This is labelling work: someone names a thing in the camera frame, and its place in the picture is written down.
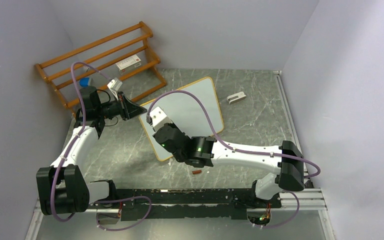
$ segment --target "cable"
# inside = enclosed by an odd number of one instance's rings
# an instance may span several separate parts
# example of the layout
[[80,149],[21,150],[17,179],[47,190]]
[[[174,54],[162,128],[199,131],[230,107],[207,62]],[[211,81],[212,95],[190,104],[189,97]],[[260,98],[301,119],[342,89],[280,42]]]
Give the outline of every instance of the cable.
[[[189,95],[190,97],[192,97],[198,104],[199,106],[201,107],[202,111],[204,112],[204,115],[208,121],[208,124],[209,124],[209,127],[211,128],[211,131],[212,133],[214,134],[214,137],[215,139],[217,139],[224,147],[226,147],[227,149],[230,149],[230,150],[233,150],[233,147],[229,146],[228,144],[226,144],[220,137],[219,135],[217,135],[217,132],[216,130],[214,129],[213,127],[213,124],[211,123],[211,119],[210,119],[210,116],[208,115],[208,112],[207,110],[205,109],[204,105],[202,104],[202,102],[195,96],[193,95],[192,93],[188,92],[188,91],[184,91],[184,90],[173,90],[173,91],[168,91],[166,93],[163,93],[161,94],[159,97],[157,97],[152,103],[151,105],[149,106],[149,110],[146,114],[146,120],[150,120],[151,119],[151,110],[153,109],[155,103],[158,102],[158,100],[160,100],[161,98],[167,96],[167,95],[170,95],[170,94],[174,94],[174,93],[181,93],[181,94],[186,94],[186,95]],[[270,152],[264,152],[264,151],[249,151],[249,150],[242,150],[242,149],[235,149],[235,151],[239,152],[239,153],[244,153],[244,154],[254,154],[254,155],[265,155],[265,156],[270,156],[271,153]],[[298,160],[298,161],[301,161],[301,162],[304,162],[304,163],[307,163],[307,164],[310,164],[311,166],[315,167],[317,169],[317,172],[316,173],[313,173],[313,174],[309,174],[307,176],[305,176],[305,178],[312,178],[312,177],[315,177],[317,175],[320,174],[321,172],[321,169],[320,167],[315,164],[314,162],[310,161],[310,160],[307,160],[307,159],[304,159],[304,158],[300,158],[300,157],[297,157],[297,156],[293,156],[293,155],[288,155],[288,154],[283,154],[283,153],[274,153],[274,156],[277,156],[277,157],[282,157],[282,158],[289,158],[289,159],[294,159],[294,160]],[[273,226],[266,226],[265,228],[268,228],[268,229],[272,229],[272,228],[277,228],[277,227],[280,227],[282,225],[285,225],[287,223],[289,223],[292,219],[295,218],[295,216],[298,214],[298,211],[300,210],[300,200],[298,199],[297,195],[295,195],[295,193],[291,192],[291,191],[287,191],[287,190],[284,190],[285,192],[287,193],[290,193],[292,194],[295,199],[296,199],[296,203],[297,203],[297,207],[296,207],[296,211],[295,213],[286,221],[284,222],[281,222],[279,224],[276,224],[276,225],[273,225]]]
[[107,91],[99,89],[99,88],[97,88],[96,90],[100,91],[100,92],[104,92],[104,93],[106,93],[106,95],[108,95],[108,101],[104,102],[104,104],[107,104],[107,103],[109,103],[111,101],[111,96],[110,96],[110,94]]
[[133,228],[134,226],[142,223],[147,217],[148,215],[150,214],[151,212],[151,206],[152,206],[152,202],[151,202],[151,199],[147,196],[133,196],[133,197],[129,197],[129,198],[125,198],[125,199],[119,199],[119,200],[108,200],[108,201],[96,201],[95,203],[96,204],[113,204],[113,203],[120,203],[120,202],[127,202],[127,201],[132,201],[132,200],[135,200],[135,199],[146,199],[148,202],[149,202],[149,207],[148,207],[148,211],[145,213],[145,215],[137,222],[133,223],[132,225],[130,226],[127,226],[127,227],[123,227],[123,228],[117,228],[117,229],[111,229],[111,228],[106,228],[106,227],[103,227],[99,224],[99,220],[98,220],[98,214],[96,215],[96,227],[104,230],[104,231],[110,231],[110,232],[118,232],[118,231],[124,231],[124,230],[127,230],[127,229],[131,229]]
[[[223,145],[225,148],[227,149],[230,149],[230,150],[233,150],[234,148],[229,146],[227,143],[225,143],[220,137],[219,135],[217,135],[217,132],[216,130],[214,130],[214,127],[213,127],[213,124],[211,123],[211,120],[210,120],[210,116],[208,115],[208,112],[207,110],[205,109],[204,105],[202,104],[202,102],[195,96],[193,95],[192,93],[188,92],[188,91],[184,91],[184,90],[173,90],[173,91],[168,91],[166,93],[163,93],[161,94],[159,97],[157,97],[152,103],[151,103],[151,106],[149,106],[149,110],[148,112],[146,113],[146,118],[147,120],[148,119],[151,119],[151,110],[153,108],[153,106],[155,105],[156,102],[158,102],[158,100],[160,100],[161,98],[167,96],[167,95],[170,95],[170,94],[174,94],[174,93],[181,93],[181,94],[186,94],[186,95],[189,95],[191,96],[198,104],[199,106],[201,107],[202,111],[204,112],[205,114],[205,117],[208,121],[208,124],[209,124],[209,127],[211,128],[211,131],[212,133],[214,134],[214,137],[215,139],[217,139],[221,145]],[[250,150],[242,150],[242,149],[235,149],[236,152],[239,152],[239,153],[244,153],[244,154],[254,154],[254,155],[264,155],[264,156],[270,156],[271,153],[270,152],[265,152],[265,151],[250,151]],[[307,176],[305,176],[305,178],[312,178],[312,177],[315,177],[317,175],[320,174],[321,172],[321,169],[320,167],[315,164],[314,162],[310,161],[310,160],[307,160],[305,158],[300,158],[300,157],[297,157],[297,156],[293,156],[293,155],[288,155],[288,154],[283,154],[283,153],[274,153],[273,154],[274,156],[276,157],[282,157],[282,158],[288,158],[288,159],[294,159],[294,160],[298,160],[298,161],[301,161],[301,162],[304,162],[306,164],[310,164],[311,166],[315,167],[317,169],[317,172],[316,173],[313,173],[313,174],[309,174]]]
[[68,216],[67,218],[63,219],[63,218],[60,218],[58,215],[57,215],[57,211],[55,210],[55,190],[57,188],[57,180],[58,180],[58,174],[60,174],[60,170],[62,168],[62,166],[64,165],[64,162],[67,160],[67,156],[69,155],[69,152],[70,150],[72,149],[74,143],[76,142],[76,140],[80,137],[80,135],[83,133],[83,131],[85,130],[85,127],[86,127],[86,110],[85,110],[85,103],[83,102],[83,98],[82,98],[82,95],[80,94],[80,89],[79,89],[79,85],[76,81],[76,76],[74,75],[74,66],[76,64],[82,64],[82,65],[85,65],[93,70],[95,70],[97,73],[101,74],[104,78],[108,79],[109,81],[111,81],[111,79],[105,75],[103,72],[99,71],[98,69],[94,68],[93,66],[87,64],[87,63],[84,63],[84,62],[81,62],[81,61],[76,61],[76,62],[73,62],[73,64],[71,64],[71,78],[73,80],[73,84],[74,84],[74,88],[75,88],[75,91],[77,92],[77,96],[78,96],[78,99],[80,101],[80,106],[81,106],[81,112],[83,113],[83,122],[82,122],[82,125],[81,125],[81,129],[80,131],[78,131],[77,135],[73,138],[73,140],[68,144],[67,146],[67,150],[65,151],[65,153],[63,154],[63,156],[61,157],[61,161],[59,161],[59,164],[58,164],[58,167],[56,168],[56,171],[55,171],[55,175],[53,176],[53,181],[52,181],[52,187],[50,189],[50,211],[53,215],[53,217],[60,221],[60,222],[67,222],[68,220],[70,220],[73,215],[74,215],[74,212],[72,214],[70,214],[70,216]]
[[285,221],[283,221],[281,223],[275,224],[275,225],[263,226],[262,227],[263,229],[274,229],[274,228],[283,226],[283,225],[289,223],[290,221],[292,221],[292,219],[294,219],[297,216],[298,212],[300,211],[300,200],[298,199],[297,195],[294,192],[292,192],[292,191],[287,191],[287,190],[283,190],[283,191],[285,191],[287,193],[290,193],[290,194],[292,194],[295,197],[295,199],[296,199],[296,210],[295,210],[295,212],[287,220],[285,220]]
[[115,116],[115,118],[117,119],[117,122],[114,123],[113,125],[105,125],[105,127],[112,127],[112,126],[115,126],[119,123],[119,118],[117,116]]

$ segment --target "blue object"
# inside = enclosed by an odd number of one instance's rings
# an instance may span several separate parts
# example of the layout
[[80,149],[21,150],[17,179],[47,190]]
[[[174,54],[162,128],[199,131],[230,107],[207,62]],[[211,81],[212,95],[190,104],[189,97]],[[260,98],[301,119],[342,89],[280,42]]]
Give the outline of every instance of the blue object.
[[91,77],[83,77],[80,79],[80,81],[78,81],[78,84],[80,84],[82,87],[87,87],[91,85],[91,80]]

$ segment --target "table surface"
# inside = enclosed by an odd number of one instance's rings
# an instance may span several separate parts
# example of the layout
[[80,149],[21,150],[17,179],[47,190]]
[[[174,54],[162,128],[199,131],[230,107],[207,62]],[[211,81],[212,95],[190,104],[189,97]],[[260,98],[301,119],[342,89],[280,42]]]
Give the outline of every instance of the table surface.
[[[211,77],[224,121],[219,134],[228,142],[272,146],[283,140],[294,141],[272,71],[230,69],[160,69],[168,85],[151,94],[139,104],[162,93],[178,89],[204,77]],[[123,84],[124,93],[132,98],[159,83],[151,72],[129,78]],[[247,97],[232,105],[226,97],[243,91]],[[72,134],[70,127],[67,140]],[[267,172],[246,167],[204,167],[193,175],[196,168],[174,159],[157,160],[138,118],[120,121],[106,127],[97,144],[90,150],[84,177],[86,182],[112,179],[117,188],[188,189],[188,188],[250,188],[254,180]],[[290,217],[292,211],[273,214],[273,224]],[[325,239],[317,211],[300,211],[287,225],[259,230],[247,220],[228,218],[148,219],[132,229],[105,232],[95,226],[95,214],[76,214],[69,222],[57,222],[50,216],[43,218],[37,239]],[[131,222],[119,222],[109,228],[125,227]]]

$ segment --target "gray marble surface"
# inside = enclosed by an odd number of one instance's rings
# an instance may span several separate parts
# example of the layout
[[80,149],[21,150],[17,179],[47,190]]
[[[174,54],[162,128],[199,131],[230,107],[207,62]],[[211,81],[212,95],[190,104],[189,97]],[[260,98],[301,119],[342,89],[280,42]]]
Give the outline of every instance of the gray marble surface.
[[[228,142],[272,146],[283,140],[292,140],[277,82],[272,71],[229,69],[160,69],[168,85],[145,99],[152,100],[162,93],[180,88],[204,77],[211,77],[224,121],[219,134]],[[93,76],[99,82],[99,76]],[[122,88],[129,97],[159,83],[152,72],[140,73],[124,82]],[[243,91],[245,100],[229,105],[226,97]],[[67,135],[72,134],[72,127]],[[84,172],[86,182],[112,179],[117,188],[250,188],[254,180],[267,172],[246,167],[204,167],[201,174],[193,175],[196,168],[174,159],[159,162],[138,118],[106,127],[90,150]]]

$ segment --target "white bracket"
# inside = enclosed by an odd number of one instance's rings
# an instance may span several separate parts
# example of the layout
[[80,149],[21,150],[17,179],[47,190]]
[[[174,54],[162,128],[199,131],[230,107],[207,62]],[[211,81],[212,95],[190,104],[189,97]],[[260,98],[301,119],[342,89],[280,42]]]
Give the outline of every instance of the white bracket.
[[115,77],[113,80],[111,80],[106,86],[111,91],[111,93],[114,95],[115,99],[119,99],[119,91],[122,88],[123,82],[120,81],[117,77]]
[[152,119],[152,127],[155,132],[164,126],[164,124],[173,123],[161,107],[155,107],[149,114]]
[[243,91],[240,91],[238,93],[228,96],[226,99],[229,104],[234,104],[236,102],[244,100],[246,97],[247,95],[245,95]]

